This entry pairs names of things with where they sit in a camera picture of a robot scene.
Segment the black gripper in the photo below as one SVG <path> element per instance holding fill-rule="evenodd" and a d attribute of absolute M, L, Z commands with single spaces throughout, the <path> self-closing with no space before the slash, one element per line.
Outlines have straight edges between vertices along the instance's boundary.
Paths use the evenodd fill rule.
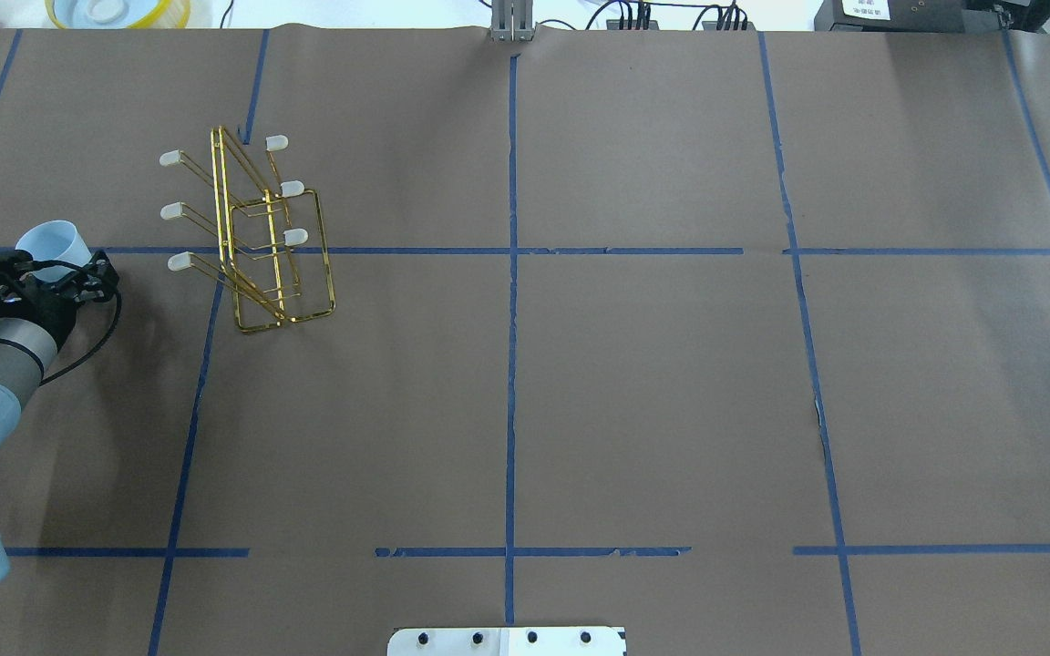
<path fill-rule="evenodd" d="M 28 321 L 55 342 L 65 342 L 74 332 L 80 306 L 108 302 L 118 294 L 119 272 L 104 252 L 91 253 L 87 264 L 0 252 L 0 319 Z"/>

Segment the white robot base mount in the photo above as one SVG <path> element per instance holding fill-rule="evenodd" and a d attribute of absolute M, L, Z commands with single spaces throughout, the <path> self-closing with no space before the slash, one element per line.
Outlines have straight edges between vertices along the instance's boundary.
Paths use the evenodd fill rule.
<path fill-rule="evenodd" d="M 426 627 L 396 630 L 387 655 L 626 655 L 609 626 Z"/>

